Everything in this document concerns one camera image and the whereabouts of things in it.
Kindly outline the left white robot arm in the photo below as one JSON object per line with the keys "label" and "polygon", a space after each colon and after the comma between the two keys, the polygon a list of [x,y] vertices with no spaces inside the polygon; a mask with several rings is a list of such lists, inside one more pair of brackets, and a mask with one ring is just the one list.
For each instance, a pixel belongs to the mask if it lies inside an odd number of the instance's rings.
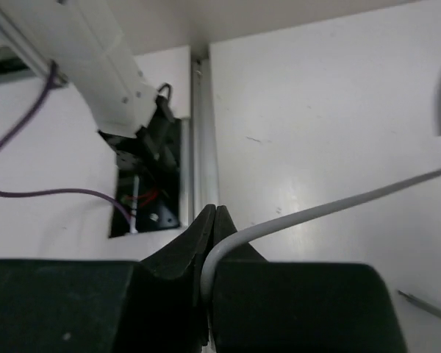
{"label": "left white robot arm", "polygon": [[172,87],[151,85],[106,1],[0,1],[0,32],[39,74],[57,65],[87,103],[119,168],[175,173]]}

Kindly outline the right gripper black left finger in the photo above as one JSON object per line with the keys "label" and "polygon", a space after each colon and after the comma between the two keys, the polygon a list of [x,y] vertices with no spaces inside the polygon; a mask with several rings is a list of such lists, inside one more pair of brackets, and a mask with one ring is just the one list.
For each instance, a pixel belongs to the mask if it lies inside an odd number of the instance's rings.
{"label": "right gripper black left finger", "polygon": [[215,207],[141,261],[0,259],[0,352],[200,352]]}

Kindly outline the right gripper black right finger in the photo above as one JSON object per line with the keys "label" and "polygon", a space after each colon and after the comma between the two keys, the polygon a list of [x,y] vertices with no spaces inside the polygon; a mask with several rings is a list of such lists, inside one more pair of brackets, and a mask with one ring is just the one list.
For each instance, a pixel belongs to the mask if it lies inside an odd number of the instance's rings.
{"label": "right gripper black right finger", "polygon": [[218,264],[210,308],[218,352],[405,352],[379,273],[363,263],[273,262],[252,245]]}

